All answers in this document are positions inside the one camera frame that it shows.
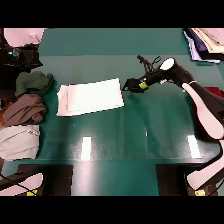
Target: stack of fabric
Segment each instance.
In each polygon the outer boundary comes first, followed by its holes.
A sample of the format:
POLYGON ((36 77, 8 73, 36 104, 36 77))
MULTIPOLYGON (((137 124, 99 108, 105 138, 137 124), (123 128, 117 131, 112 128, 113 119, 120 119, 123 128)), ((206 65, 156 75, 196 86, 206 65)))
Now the stack of fabric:
POLYGON ((224 61, 224 28, 184 28, 192 60, 224 61))
POLYGON ((53 75, 22 72, 16 79, 16 96, 3 99, 0 110, 0 157, 5 160, 35 159, 39 149, 39 123, 46 107, 43 96, 53 82, 53 75))
POLYGON ((124 106, 119 79, 62 85, 58 92, 57 116, 76 116, 124 106))

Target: maroon cloth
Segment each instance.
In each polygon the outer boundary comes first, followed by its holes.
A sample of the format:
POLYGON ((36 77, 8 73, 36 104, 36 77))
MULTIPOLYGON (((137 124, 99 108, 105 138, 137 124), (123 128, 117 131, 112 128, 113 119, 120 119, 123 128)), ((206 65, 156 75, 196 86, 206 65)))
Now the maroon cloth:
MULTIPOLYGON (((209 92, 212 92, 218 96, 224 97, 224 93, 222 90, 220 90, 218 87, 204 87, 205 89, 207 89, 209 92)), ((194 113, 194 119, 195 119, 195 125, 196 125, 196 129, 197 129, 197 137, 201 140, 204 141, 209 141, 209 142, 216 142, 217 140, 212 138, 204 129, 204 127, 202 126, 201 122, 198 119, 197 116, 197 109, 196 109, 196 105, 193 101, 193 113, 194 113)))
POLYGON ((24 94, 3 114, 4 126, 36 124, 45 112, 46 107, 38 94, 24 94))

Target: beige cloth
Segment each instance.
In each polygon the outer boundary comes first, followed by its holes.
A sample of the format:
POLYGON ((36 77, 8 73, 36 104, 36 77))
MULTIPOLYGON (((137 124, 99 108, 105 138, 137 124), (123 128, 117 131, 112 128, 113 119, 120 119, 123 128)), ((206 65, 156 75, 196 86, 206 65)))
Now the beige cloth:
POLYGON ((205 33, 199 28, 191 28, 198 37, 204 42, 209 53, 224 53, 224 46, 215 44, 205 33))
POLYGON ((20 124, 37 124, 43 119, 46 112, 42 104, 42 98, 37 94, 25 94, 21 96, 4 113, 5 127, 20 124))
POLYGON ((12 126, 0 131, 0 157, 35 159, 39 149, 39 125, 12 126))
POLYGON ((224 28, 200 28, 214 43, 224 46, 224 28))

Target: yellow label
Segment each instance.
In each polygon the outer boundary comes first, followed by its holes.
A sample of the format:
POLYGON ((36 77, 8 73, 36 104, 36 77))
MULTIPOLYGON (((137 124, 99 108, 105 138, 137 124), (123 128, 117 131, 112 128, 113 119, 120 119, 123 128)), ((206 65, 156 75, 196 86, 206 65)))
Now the yellow label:
POLYGON ((36 196, 35 194, 33 194, 32 192, 28 191, 27 192, 27 196, 36 196))
POLYGON ((142 88, 142 89, 146 89, 148 86, 145 82, 142 82, 141 84, 139 84, 139 86, 142 88))
POLYGON ((195 195, 196 196, 205 196, 205 191, 204 190, 195 191, 195 195))

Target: red cloth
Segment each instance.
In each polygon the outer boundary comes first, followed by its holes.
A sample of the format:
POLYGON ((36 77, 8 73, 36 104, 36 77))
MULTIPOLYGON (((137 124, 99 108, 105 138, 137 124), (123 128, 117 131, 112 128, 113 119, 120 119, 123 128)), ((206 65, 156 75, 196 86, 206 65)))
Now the red cloth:
MULTIPOLYGON (((224 97, 224 92, 222 90, 220 90, 218 87, 204 87, 205 89, 207 89, 209 92, 212 92, 218 96, 224 97)), ((196 109, 196 105, 193 102, 193 113, 194 113, 194 119, 195 119, 195 125, 196 125, 196 135, 199 139, 204 140, 204 141, 209 141, 209 142, 216 142, 217 140, 213 139, 204 129, 204 127, 202 126, 201 122, 198 119, 197 116, 197 109, 196 109)))

